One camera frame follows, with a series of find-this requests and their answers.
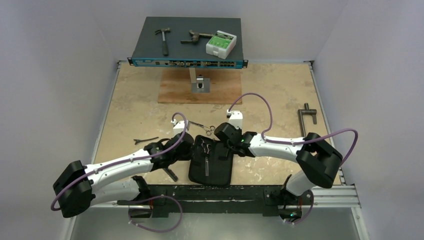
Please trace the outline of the black zippered tool case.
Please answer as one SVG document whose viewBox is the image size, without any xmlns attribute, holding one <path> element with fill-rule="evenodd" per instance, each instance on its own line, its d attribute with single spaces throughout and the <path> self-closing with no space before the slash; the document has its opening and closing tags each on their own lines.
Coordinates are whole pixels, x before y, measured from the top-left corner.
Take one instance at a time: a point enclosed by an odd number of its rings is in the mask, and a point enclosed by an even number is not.
<svg viewBox="0 0 424 240">
<path fill-rule="evenodd" d="M 205 176 L 205 155 L 201 139 L 212 144 L 210 153 L 210 176 Z M 226 188 L 231 184 L 234 154 L 220 140 L 197 135 L 192 149 L 188 178 L 204 186 Z"/>
</svg>

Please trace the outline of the silver thinning scissors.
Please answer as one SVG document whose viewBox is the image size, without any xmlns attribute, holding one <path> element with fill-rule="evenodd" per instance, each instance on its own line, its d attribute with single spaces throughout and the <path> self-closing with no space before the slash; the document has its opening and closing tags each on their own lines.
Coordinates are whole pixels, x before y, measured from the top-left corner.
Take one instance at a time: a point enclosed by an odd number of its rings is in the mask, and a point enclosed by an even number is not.
<svg viewBox="0 0 424 240">
<path fill-rule="evenodd" d="M 215 129 L 216 129 L 216 127 L 213 126 L 213 125 L 207 126 L 207 125 L 204 125 L 204 124 L 201 124 L 201 123 L 197 123 L 197 122 L 194 122 L 194 121 L 190 121 L 190 120 L 189 120 L 189 123 L 192 124 L 192 125 L 195 125 L 195 126 L 197 126 L 199 128 L 202 128 L 205 131 L 205 134 L 207 136 L 211 136 L 214 133 Z"/>
</svg>

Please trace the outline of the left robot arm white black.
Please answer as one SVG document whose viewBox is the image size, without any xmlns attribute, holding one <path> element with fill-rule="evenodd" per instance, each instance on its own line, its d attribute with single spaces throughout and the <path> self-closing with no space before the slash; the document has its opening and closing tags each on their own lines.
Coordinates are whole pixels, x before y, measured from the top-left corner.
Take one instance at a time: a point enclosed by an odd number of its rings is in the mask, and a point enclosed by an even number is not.
<svg viewBox="0 0 424 240">
<path fill-rule="evenodd" d="M 177 161 L 189 160 L 193 145 L 194 138 L 181 132 L 107 162 L 84 165 L 80 160 L 73 161 L 52 185 L 55 198 L 50 209 L 71 218 L 105 202 L 134 201 L 142 205 L 148 201 L 149 191 L 138 174 L 167 169 Z"/>
</svg>

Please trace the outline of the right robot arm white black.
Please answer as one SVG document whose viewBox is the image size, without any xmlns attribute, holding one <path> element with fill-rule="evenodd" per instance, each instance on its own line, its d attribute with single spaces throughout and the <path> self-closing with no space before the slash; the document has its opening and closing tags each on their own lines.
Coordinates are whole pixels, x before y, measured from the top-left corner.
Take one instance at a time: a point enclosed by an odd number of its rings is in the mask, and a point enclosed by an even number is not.
<svg viewBox="0 0 424 240">
<path fill-rule="evenodd" d="M 290 176 L 280 191 L 282 200 L 288 204 L 315 186 L 332 188 L 343 159 L 334 147 L 313 132 L 298 138 L 268 137 L 253 131 L 242 133 L 224 122 L 215 128 L 214 135 L 240 157 L 272 157 L 297 163 L 301 170 Z"/>
</svg>

